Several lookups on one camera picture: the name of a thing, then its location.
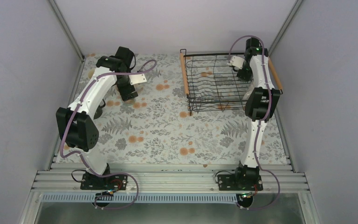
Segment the dark grey mug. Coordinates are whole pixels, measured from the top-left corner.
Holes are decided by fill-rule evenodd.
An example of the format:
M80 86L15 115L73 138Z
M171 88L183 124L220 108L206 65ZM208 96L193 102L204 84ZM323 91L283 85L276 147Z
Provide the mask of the dark grey mug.
M103 113L103 108L106 106L106 102L104 99L102 99L101 104L97 107L96 112L94 114L94 118L93 119L98 119L101 117L102 113Z

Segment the floral pastel mug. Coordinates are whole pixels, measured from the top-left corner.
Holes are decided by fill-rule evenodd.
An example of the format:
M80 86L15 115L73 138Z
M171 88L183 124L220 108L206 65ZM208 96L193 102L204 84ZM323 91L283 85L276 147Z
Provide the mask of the floral pastel mug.
M144 88L143 87L140 87L140 88L136 88L136 92L138 94L137 97L135 98L132 98L130 100L127 100L127 101L124 101L124 105L133 105L135 104L136 102L140 101L141 100L141 93L143 92Z

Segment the cream ribbed mug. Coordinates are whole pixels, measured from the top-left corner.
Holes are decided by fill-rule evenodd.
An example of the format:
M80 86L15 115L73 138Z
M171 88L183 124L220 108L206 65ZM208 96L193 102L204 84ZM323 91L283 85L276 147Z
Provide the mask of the cream ribbed mug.
M88 78L91 79L94 75L94 71L95 71L95 68L91 69L89 72L88 72Z

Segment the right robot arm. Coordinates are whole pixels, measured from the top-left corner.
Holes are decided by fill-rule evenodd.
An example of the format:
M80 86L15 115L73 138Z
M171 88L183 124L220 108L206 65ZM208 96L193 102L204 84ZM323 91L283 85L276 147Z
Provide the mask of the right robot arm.
M245 149L240 160L243 172L234 177L234 185L240 190L245 190L251 185L251 174L260 172L258 156L262 135L281 94L272 84L268 71L268 50L259 38L250 35L247 38L244 62L237 73L238 78L251 82L244 95L248 130Z

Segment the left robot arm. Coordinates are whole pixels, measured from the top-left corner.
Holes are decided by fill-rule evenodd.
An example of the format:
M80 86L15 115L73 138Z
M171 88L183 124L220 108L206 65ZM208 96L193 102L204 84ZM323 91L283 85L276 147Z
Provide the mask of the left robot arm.
M92 182L105 189L111 183L111 176L106 173L108 163L99 150L95 149L99 130L94 120L99 118L104 107L104 97L112 87L118 88L123 101L138 96L130 76L135 54L125 47L119 47L113 56L102 56L96 63L86 87L80 95L66 108L56 111L56 121L61 143L59 154L67 158L73 154L80 156L86 171L93 176Z

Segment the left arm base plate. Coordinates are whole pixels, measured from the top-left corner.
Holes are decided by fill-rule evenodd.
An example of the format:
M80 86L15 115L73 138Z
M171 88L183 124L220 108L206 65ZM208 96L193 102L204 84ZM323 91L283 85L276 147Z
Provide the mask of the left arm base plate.
M81 190L126 190L128 176L119 174L110 177L97 177L86 173L82 177Z

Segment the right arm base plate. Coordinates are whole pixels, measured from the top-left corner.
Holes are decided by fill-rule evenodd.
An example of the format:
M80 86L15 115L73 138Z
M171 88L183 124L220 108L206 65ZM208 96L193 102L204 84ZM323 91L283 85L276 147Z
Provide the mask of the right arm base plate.
M220 191L262 191L263 182L259 174L232 174L218 172L215 181Z

